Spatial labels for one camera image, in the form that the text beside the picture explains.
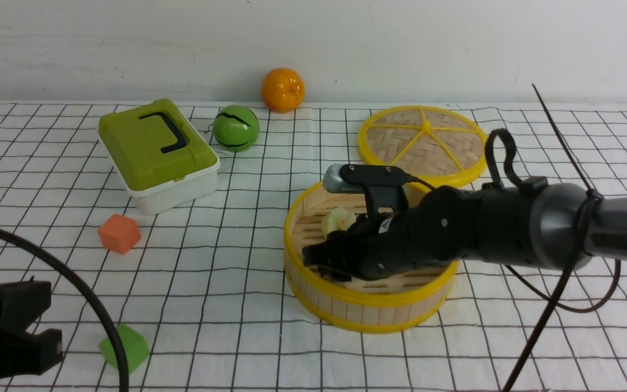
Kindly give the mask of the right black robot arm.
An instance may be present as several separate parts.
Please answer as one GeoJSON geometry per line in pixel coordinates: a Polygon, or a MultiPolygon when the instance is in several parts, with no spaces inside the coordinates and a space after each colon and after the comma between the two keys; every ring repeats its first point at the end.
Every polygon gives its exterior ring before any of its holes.
{"type": "Polygon", "coordinates": [[[577,270],[593,256],[627,261],[627,198],[589,196],[572,183],[537,194],[516,188],[470,192],[442,186],[418,206],[361,218],[303,248],[303,265],[336,282],[445,266],[453,260],[577,270]]]}

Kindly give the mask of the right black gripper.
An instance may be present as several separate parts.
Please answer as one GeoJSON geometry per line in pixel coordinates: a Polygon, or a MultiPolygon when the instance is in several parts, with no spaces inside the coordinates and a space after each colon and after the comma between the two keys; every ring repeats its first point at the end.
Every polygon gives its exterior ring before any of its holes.
{"type": "Polygon", "coordinates": [[[475,251],[480,196],[441,186],[416,207],[364,218],[303,248],[303,265],[316,266],[336,282],[376,281],[426,267],[445,266],[475,251]]]}

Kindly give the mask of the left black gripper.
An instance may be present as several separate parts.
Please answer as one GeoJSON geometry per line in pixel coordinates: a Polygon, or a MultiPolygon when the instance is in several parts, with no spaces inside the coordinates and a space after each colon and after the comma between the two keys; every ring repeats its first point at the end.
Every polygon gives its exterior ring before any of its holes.
{"type": "Polygon", "coordinates": [[[47,281],[0,283],[0,379],[42,375],[63,360],[62,332],[28,332],[51,305],[47,281]]]}

